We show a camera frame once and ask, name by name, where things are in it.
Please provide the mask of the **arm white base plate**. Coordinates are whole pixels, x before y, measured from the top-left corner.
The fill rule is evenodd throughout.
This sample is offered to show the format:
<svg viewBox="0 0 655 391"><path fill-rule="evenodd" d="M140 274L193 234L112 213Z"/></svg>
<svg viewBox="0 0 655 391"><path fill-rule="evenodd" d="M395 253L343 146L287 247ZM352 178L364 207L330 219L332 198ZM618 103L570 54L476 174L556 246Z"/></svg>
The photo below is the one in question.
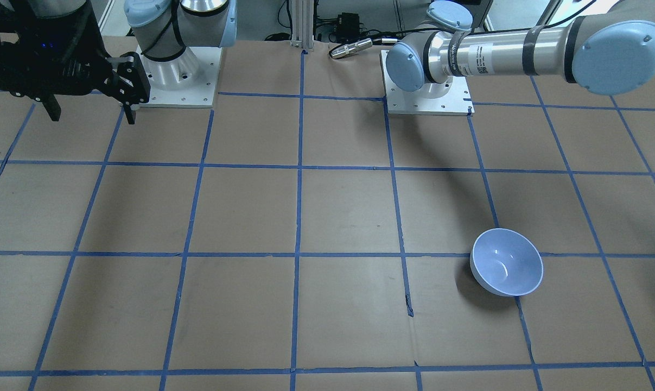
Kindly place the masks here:
<svg viewBox="0 0 655 391"><path fill-rule="evenodd" d="M150 83L149 101L141 107L213 108L223 48L186 47L176 59L142 57Z"/></svg>
<svg viewBox="0 0 655 391"><path fill-rule="evenodd" d="M381 68L390 114L470 116L474 113L466 78L449 77L444 84L424 84L418 91L403 91L387 72L388 53L387 50L381 51Z"/></svg>

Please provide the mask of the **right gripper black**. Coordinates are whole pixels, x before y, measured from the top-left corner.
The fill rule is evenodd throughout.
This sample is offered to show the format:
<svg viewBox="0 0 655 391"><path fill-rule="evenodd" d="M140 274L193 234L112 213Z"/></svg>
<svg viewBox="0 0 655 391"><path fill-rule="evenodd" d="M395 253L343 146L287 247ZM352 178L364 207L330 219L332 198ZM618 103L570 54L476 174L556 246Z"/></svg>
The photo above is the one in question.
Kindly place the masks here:
<svg viewBox="0 0 655 391"><path fill-rule="evenodd" d="M34 99L58 122L55 96L84 96L105 84L134 125L150 100L143 60L111 57L91 5L0 5L0 91Z"/></svg>

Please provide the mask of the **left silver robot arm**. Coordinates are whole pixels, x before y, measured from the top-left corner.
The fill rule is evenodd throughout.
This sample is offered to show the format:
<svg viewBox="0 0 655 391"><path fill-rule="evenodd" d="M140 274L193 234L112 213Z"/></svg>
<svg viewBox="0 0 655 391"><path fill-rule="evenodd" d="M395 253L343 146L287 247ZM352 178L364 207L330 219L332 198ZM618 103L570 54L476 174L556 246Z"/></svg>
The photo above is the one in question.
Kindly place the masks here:
<svg viewBox="0 0 655 391"><path fill-rule="evenodd" d="M619 1L565 27L495 33L444 27L452 2L434 2L417 32L387 51L387 76L402 91L451 77L561 75L599 96L618 96L655 75L655 1Z"/></svg>

